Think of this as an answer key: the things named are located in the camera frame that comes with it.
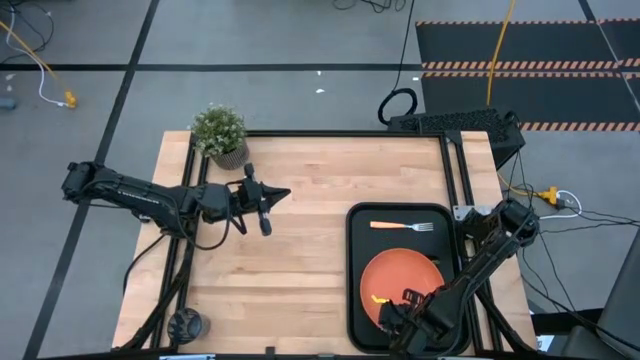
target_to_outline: fork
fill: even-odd
[[[412,229],[413,231],[433,231],[433,223],[418,223],[418,224],[400,224],[389,223],[382,221],[371,221],[369,223],[372,229]]]

